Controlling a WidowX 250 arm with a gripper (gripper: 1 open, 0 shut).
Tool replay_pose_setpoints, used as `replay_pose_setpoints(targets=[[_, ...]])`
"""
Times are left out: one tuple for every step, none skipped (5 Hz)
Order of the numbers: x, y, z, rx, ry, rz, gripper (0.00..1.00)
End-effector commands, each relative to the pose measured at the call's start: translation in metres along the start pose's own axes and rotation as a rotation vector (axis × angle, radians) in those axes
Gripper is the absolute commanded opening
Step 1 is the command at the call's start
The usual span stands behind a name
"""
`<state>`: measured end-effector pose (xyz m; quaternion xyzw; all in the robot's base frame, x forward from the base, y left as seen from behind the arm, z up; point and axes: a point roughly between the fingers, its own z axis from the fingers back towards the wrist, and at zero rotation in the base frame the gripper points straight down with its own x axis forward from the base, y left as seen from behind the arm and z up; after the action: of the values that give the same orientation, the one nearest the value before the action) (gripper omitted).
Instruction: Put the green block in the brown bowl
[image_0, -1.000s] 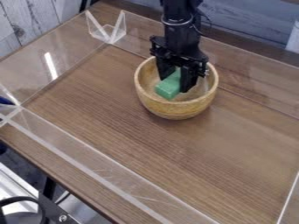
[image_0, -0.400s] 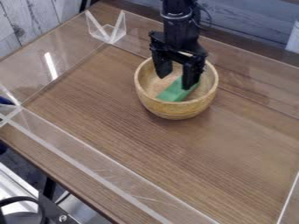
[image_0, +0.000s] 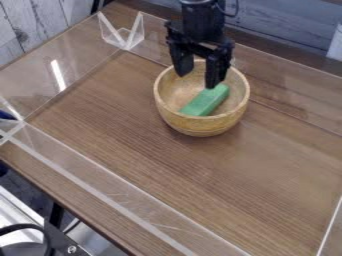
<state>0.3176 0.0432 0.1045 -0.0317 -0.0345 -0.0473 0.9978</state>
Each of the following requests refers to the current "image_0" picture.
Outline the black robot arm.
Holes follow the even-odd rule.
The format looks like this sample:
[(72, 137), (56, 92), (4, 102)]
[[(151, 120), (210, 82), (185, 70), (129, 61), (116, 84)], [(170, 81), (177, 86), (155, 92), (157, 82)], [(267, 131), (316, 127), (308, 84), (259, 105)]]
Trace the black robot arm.
[(206, 61), (205, 85), (214, 89), (226, 79), (235, 42), (225, 35), (225, 0), (179, 0), (182, 19), (169, 20), (166, 42), (177, 74), (195, 67), (195, 57)]

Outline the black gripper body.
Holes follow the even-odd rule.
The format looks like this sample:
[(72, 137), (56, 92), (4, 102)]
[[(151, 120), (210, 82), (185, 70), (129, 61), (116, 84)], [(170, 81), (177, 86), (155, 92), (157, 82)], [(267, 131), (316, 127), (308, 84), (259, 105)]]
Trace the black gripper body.
[(235, 17), (226, 12), (225, 3), (182, 3), (182, 18), (169, 20), (167, 45), (173, 60), (230, 59), (234, 41), (225, 35), (225, 19)]

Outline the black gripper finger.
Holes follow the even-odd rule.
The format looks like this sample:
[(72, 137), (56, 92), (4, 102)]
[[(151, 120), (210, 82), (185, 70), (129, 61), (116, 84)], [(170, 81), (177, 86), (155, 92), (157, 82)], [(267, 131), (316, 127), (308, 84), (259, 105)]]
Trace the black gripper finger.
[(206, 58), (206, 88), (214, 89), (215, 86), (226, 79), (227, 70), (231, 67), (230, 54), (210, 54)]
[(171, 44), (170, 55), (177, 74), (183, 77), (194, 69), (194, 52), (189, 45)]

